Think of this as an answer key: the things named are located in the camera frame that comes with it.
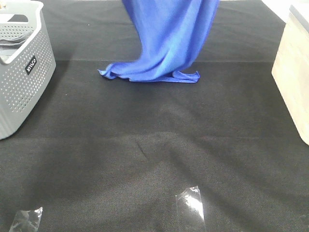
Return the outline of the black table cloth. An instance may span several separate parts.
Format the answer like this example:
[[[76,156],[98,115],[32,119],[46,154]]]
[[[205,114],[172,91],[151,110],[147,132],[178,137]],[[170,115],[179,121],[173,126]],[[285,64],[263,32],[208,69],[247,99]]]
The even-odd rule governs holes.
[[[175,232],[198,186],[209,232],[306,232],[309,147],[271,75],[284,22],[259,0],[220,2],[195,84],[98,69],[139,56],[119,0],[46,0],[56,70],[0,143],[0,229],[43,208],[42,232]]]

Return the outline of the blue microfibre towel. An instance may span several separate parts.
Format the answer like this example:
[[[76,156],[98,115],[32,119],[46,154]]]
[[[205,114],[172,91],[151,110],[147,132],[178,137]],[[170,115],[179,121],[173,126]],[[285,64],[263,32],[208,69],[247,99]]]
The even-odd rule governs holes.
[[[196,83],[183,73],[198,57],[211,30],[218,0],[124,0],[141,43],[135,61],[114,62],[99,74],[130,82]]]

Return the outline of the grey towel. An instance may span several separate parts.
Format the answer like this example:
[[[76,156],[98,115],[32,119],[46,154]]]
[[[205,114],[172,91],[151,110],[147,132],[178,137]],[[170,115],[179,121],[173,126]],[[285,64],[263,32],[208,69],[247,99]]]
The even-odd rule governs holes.
[[[31,36],[32,31],[18,37],[0,40],[0,58],[6,61]]]

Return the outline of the grey perforated laundry basket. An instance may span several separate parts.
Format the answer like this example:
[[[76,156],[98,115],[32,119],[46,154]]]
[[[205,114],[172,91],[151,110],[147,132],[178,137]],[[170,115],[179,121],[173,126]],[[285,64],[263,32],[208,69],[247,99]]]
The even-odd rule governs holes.
[[[56,68],[44,21],[44,4],[37,0],[5,0],[1,15],[21,15],[26,21],[9,19],[0,24],[0,39],[31,36],[6,61],[0,59],[0,138],[13,135],[26,120]]]

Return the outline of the white woven storage box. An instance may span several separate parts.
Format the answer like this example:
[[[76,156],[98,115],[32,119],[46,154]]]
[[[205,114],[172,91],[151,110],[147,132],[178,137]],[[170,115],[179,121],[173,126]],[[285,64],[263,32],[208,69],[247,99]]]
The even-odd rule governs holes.
[[[272,76],[300,138],[309,143],[309,3],[294,3],[283,30]]]

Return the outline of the clear tape strip left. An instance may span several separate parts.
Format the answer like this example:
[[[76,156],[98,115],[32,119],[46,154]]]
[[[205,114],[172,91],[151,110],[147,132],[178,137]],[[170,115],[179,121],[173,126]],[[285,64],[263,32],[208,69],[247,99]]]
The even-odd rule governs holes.
[[[35,210],[19,210],[16,212],[9,232],[37,232],[39,230],[43,207]]]

